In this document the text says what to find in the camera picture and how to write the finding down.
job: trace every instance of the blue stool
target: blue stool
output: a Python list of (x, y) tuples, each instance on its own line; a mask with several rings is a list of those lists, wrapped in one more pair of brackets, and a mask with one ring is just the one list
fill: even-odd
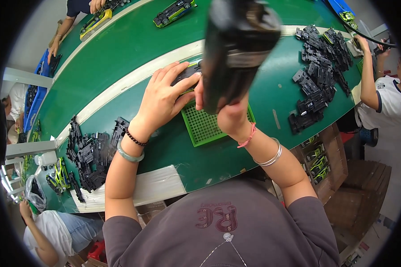
[(364, 127), (359, 131), (361, 142), (370, 147), (375, 147), (379, 139), (379, 129), (374, 128), (372, 130), (367, 130)]

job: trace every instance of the pink string bracelet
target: pink string bracelet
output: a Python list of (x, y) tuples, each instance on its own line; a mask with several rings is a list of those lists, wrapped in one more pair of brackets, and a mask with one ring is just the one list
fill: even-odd
[(254, 133), (257, 131), (257, 128), (255, 127), (255, 122), (251, 122), (251, 124), (252, 124), (252, 126), (251, 126), (250, 137), (248, 137), (248, 139), (243, 143), (238, 142), (238, 145), (239, 145), (238, 148), (246, 146), (248, 144), (248, 142), (251, 140), (251, 138), (253, 137)]

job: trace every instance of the stool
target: stool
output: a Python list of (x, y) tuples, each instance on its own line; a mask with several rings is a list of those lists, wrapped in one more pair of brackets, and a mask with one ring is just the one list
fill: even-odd
[(106, 243), (104, 240), (95, 242), (88, 253), (88, 259), (92, 258), (97, 261), (102, 261), (104, 263), (107, 263), (106, 254), (104, 253), (105, 249), (106, 249)]
[(375, 147), (377, 145), (377, 141), (379, 139), (379, 129), (374, 128), (372, 130), (367, 130), (362, 127), (359, 133), (362, 143), (370, 147)]

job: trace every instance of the bracelet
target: bracelet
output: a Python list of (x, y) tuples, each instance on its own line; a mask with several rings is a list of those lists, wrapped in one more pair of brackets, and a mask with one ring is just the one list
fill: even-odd
[(146, 143), (141, 143), (140, 141), (137, 141), (137, 140), (129, 133), (128, 128), (125, 129), (125, 132), (126, 132), (126, 135), (128, 135), (128, 137), (129, 137), (132, 141), (135, 142), (135, 144), (137, 144), (137, 145), (139, 145), (139, 146), (142, 146), (142, 147), (147, 146), (147, 144), (148, 144), (149, 141), (147, 141)]
[(273, 138), (273, 137), (272, 137), (272, 139), (275, 140), (275, 142), (278, 144), (278, 152), (276, 152), (275, 157), (272, 157), (269, 161), (267, 161), (267, 162), (265, 162), (265, 163), (259, 163), (259, 162), (257, 162), (257, 161), (253, 158), (254, 162), (257, 163), (257, 164), (260, 165), (260, 166), (263, 166), (263, 167), (264, 167), (264, 166), (272, 165), (272, 164), (275, 163), (275, 162), (279, 159), (279, 157), (281, 156), (282, 147), (281, 147), (281, 145), (280, 145), (278, 139)]
[(128, 155), (125, 151), (123, 151), (123, 149), (122, 149), (122, 141), (118, 142), (118, 151), (119, 151), (119, 154), (120, 154), (124, 159), (126, 159), (126, 160), (128, 160), (128, 161), (130, 161), (130, 162), (140, 162), (140, 161), (142, 161), (143, 158), (144, 158), (144, 150), (143, 150), (143, 152), (141, 153), (141, 156), (139, 156), (139, 157), (132, 157), (132, 156), (129, 156), (129, 155)]
[(241, 148), (241, 147), (246, 146), (248, 144), (248, 142), (251, 141), (254, 133), (257, 131), (257, 128), (255, 127), (255, 122), (251, 122), (251, 124), (252, 124), (252, 126), (251, 126), (251, 135), (248, 137), (248, 139), (245, 142), (243, 142), (243, 143), (238, 142), (239, 146), (237, 148)]

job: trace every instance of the person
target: person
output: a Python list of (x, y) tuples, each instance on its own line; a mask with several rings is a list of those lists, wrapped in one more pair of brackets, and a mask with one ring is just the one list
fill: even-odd
[(15, 83), (9, 95), (2, 99), (2, 104), (5, 106), (6, 117), (11, 116), (15, 124), (9, 128), (8, 144), (16, 144), (18, 134), (24, 128), (24, 109), (25, 95), (27, 94), (28, 85), (24, 83)]
[(99, 219), (58, 211), (43, 211), (36, 218), (27, 200), (20, 203), (19, 209), (27, 225), (24, 243), (42, 266), (64, 266), (68, 257), (86, 248), (101, 232)]
[(56, 52), (59, 48), (59, 41), (64, 35), (67, 34), (68, 30), (73, 25), (77, 15), (82, 12), (85, 14), (94, 14), (102, 6), (104, 6), (106, 0), (67, 0), (67, 16), (64, 22), (53, 40), (52, 46), (49, 48), (49, 54), (47, 56), (47, 63), (50, 64), (50, 58), (56, 56)]
[[(118, 144), (105, 187), (108, 265), (337, 266), (337, 243), (321, 201), (294, 155), (248, 121), (248, 94), (223, 107), (217, 123), (279, 185), (285, 207), (265, 188), (235, 177), (189, 193), (141, 229), (133, 195), (144, 146), (193, 97), (197, 110), (203, 106), (200, 73), (170, 86), (187, 66), (175, 62), (152, 75)], [(197, 82), (195, 92), (179, 97)]]
[(367, 40), (355, 35), (364, 53), (361, 75), (361, 102), (337, 120), (339, 131), (351, 132), (364, 127), (389, 127), (401, 124), (401, 58), (398, 60), (398, 78), (384, 75), (383, 66), (390, 49), (377, 56), (376, 81), (373, 76), (372, 55)]

